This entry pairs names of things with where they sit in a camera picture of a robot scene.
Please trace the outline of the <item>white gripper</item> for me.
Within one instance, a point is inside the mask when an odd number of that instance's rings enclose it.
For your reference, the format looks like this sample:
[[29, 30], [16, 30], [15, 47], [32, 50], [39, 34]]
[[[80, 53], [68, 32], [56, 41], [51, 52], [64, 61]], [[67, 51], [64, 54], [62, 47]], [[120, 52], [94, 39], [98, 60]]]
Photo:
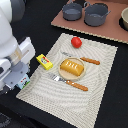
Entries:
[[7, 85], [13, 88], [28, 72], [28, 63], [34, 57], [31, 39], [18, 44], [14, 37], [0, 39], [0, 90]]

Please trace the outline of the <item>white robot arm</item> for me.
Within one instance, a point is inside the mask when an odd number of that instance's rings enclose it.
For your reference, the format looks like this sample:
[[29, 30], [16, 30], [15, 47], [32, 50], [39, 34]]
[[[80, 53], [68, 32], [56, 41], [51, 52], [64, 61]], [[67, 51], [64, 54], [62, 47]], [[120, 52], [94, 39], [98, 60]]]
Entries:
[[13, 36], [11, 23], [21, 20], [26, 0], [0, 0], [0, 91], [14, 86], [29, 71], [28, 63], [35, 55], [31, 39], [21, 44]]

